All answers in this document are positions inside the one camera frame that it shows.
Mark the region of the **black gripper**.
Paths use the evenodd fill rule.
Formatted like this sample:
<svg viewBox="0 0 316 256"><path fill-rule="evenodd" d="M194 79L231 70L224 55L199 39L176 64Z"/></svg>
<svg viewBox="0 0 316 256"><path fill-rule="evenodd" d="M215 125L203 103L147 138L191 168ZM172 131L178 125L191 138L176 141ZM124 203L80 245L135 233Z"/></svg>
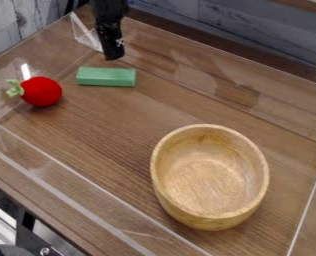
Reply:
<svg viewBox="0 0 316 256"><path fill-rule="evenodd" d="M95 20L95 31L108 61L124 55L124 43L119 30L105 32L104 29L117 29L120 21L128 13L127 0L89 0Z"/></svg>

